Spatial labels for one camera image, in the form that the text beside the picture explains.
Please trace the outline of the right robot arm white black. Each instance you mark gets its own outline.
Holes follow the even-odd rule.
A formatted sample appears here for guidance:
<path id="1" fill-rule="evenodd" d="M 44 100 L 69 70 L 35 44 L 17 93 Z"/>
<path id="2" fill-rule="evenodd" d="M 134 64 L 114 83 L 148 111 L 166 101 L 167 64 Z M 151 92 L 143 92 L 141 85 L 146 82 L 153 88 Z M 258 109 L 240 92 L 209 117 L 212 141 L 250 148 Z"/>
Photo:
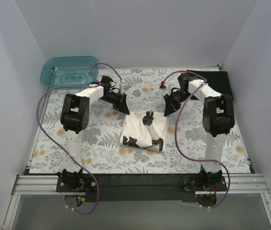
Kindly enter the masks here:
<path id="1" fill-rule="evenodd" d="M 205 157 L 199 160 L 200 172 L 190 176 L 183 183 L 185 189 L 193 191 L 196 188 L 210 190 L 225 181 L 222 170 L 222 154 L 227 135 L 235 125 L 233 98 L 229 94 L 221 94 L 208 85 L 203 76 L 186 70 L 179 71 L 179 88 L 173 90 L 170 84 L 163 80 L 160 89 L 166 90 L 164 116 L 175 112 L 182 114 L 191 97 L 196 97 L 203 103 L 202 125 L 206 131 Z"/>

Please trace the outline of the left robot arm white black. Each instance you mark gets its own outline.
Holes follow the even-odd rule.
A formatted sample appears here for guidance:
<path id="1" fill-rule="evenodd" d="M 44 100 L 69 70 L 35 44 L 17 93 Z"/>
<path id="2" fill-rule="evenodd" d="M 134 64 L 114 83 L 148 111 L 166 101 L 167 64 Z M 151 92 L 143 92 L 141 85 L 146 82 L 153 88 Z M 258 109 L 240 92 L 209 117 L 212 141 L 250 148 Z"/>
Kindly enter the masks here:
<path id="1" fill-rule="evenodd" d="M 101 83 L 92 82 L 89 88 L 79 93 L 65 95 L 60 122 L 65 131 L 66 149 L 75 160 L 81 158 L 82 137 L 89 123 L 91 103 L 101 99 L 112 104 L 116 111 L 130 114 L 123 86 L 119 86 L 118 92 L 113 92 L 115 85 L 116 83 L 109 76 L 103 76 Z"/>

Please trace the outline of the white t shirt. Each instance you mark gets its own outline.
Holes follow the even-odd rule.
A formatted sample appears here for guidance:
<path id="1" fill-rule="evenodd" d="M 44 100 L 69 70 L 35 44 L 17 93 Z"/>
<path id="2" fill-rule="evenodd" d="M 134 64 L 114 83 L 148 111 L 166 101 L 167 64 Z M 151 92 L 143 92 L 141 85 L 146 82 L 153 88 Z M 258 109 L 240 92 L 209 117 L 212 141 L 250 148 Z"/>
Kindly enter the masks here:
<path id="1" fill-rule="evenodd" d="M 120 145 L 163 152 L 166 144 L 168 117 L 163 113 L 131 112 L 124 118 Z"/>

